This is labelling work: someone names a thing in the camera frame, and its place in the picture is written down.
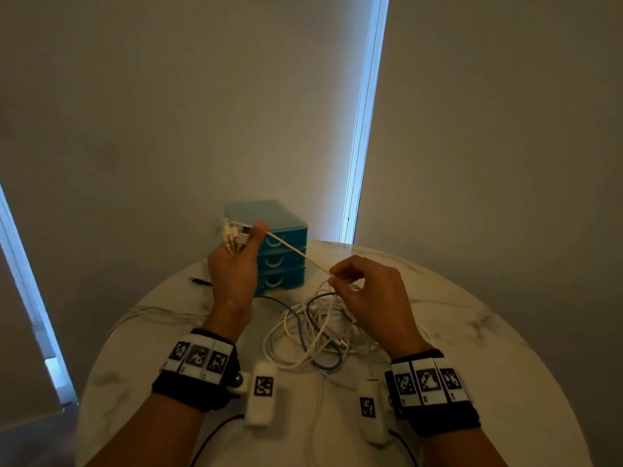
white marble tabletop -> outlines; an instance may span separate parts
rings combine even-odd
[[[500,316],[467,291],[421,266],[358,246],[310,242],[310,257],[328,268],[352,254],[396,267],[410,297],[416,321],[465,379],[482,426],[509,466],[590,466],[578,421],[554,377],[521,336]],[[187,280],[209,279],[205,261],[191,265],[161,283],[139,305],[183,313],[205,313],[211,290]],[[326,275],[308,265],[305,285],[272,294],[294,305],[311,296]],[[238,342],[240,364],[250,370],[259,360],[261,340],[282,308],[256,299],[253,322]],[[76,436],[76,465],[82,466],[121,429],[148,396],[158,369],[177,338],[190,324],[162,324],[136,318],[119,326],[104,345],[87,383]],[[300,351],[284,339],[284,356]],[[348,357],[338,382],[354,385],[369,376],[370,358]],[[386,366],[372,366],[383,376]],[[319,373],[280,372],[275,420],[264,430],[242,423],[225,427],[204,450],[198,466],[266,464],[271,466],[404,465],[403,448],[372,447],[359,431],[359,401],[354,392],[323,382]],[[310,425],[322,394],[318,422]],[[244,398],[219,412],[208,413],[198,444],[224,418],[244,412]],[[397,429],[416,442],[408,425]]]

drawer handle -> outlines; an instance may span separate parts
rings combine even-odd
[[[274,244],[271,243],[269,241],[270,238],[266,238],[266,243],[268,244],[269,247],[279,247],[281,245],[281,243],[279,241],[276,241]]]
[[[271,264],[268,259],[264,259],[264,263],[266,264],[267,267],[271,267],[271,268],[279,267],[281,264],[284,263],[284,256],[281,256],[281,259],[279,259],[279,262],[277,262],[276,264]]]
[[[283,282],[284,282],[283,277],[281,277],[277,283],[270,283],[268,279],[264,280],[264,283],[266,283],[266,286],[270,288],[275,288],[277,286],[280,286]]]

drawer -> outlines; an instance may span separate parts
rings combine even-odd
[[[256,295],[270,290],[290,290],[305,283],[305,267],[292,270],[271,270],[257,278]]]
[[[299,249],[305,254],[305,248]],[[275,269],[289,270],[305,265],[305,258],[294,251],[283,250],[259,255],[257,257],[257,271],[260,275]]]
[[[303,229],[294,229],[291,231],[275,231],[273,233],[279,239],[283,239],[286,243],[295,247],[296,249],[300,249],[307,246],[307,228]],[[287,246],[284,246],[282,243],[277,241],[276,239],[266,236],[266,239],[260,246],[259,254],[266,254],[275,250],[286,250]]]

floor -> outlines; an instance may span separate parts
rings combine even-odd
[[[74,467],[78,408],[0,433],[3,467]]]

wristband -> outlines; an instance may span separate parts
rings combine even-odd
[[[385,380],[396,418],[421,438],[480,427],[463,382],[439,349],[393,361]]]
[[[152,393],[206,413],[220,410],[232,395],[226,387],[240,370],[236,346],[211,331],[195,328],[180,338],[152,384]]]

